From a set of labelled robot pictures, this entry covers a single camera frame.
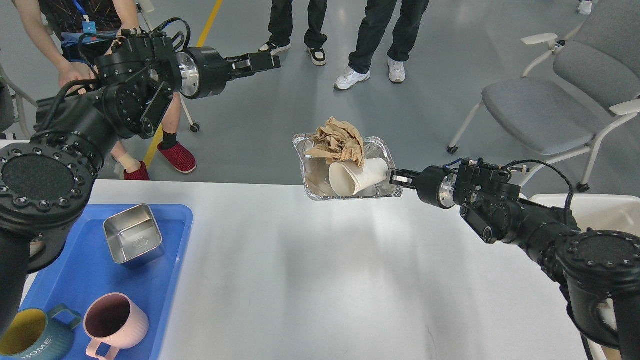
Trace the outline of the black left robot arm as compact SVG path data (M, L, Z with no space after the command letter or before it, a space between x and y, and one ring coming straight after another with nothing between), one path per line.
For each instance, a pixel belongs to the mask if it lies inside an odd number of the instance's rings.
M96 78L73 80L39 101L30 141L2 148L2 333L18 313L28 274L61 255L118 141L154 137L176 92L188 100L215 96L227 82L281 66L269 52L224 58L211 47L178 50L164 31L173 22L123 30L109 41L112 53L96 59Z

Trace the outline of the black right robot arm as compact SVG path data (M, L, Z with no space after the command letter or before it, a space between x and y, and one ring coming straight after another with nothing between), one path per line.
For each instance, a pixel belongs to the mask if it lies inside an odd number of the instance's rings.
M640 357L639 239L619 230L581 230L567 195L563 208L520 197L510 183L525 161L500 166L458 159L424 171L393 170L390 183L413 189L434 207L458 205L461 218L484 243L518 246L560 285L567 313L583 339L618 350L624 360Z

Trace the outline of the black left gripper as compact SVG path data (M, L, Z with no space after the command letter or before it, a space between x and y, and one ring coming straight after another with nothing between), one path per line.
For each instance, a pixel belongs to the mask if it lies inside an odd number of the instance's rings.
M224 58L212 47L190 47L176 53L182 76L180 93L188 100L221 94L229 81L281 68L281 59L270 52L254 52Z

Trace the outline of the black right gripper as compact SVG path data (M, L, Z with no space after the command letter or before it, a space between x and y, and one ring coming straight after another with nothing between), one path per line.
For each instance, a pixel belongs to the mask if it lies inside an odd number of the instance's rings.
M414 170L393 170L390 173L392 185L416 190L423 203L442 209L450 209L456 204L456 182L457 174L440 166L429 166L422 173Z

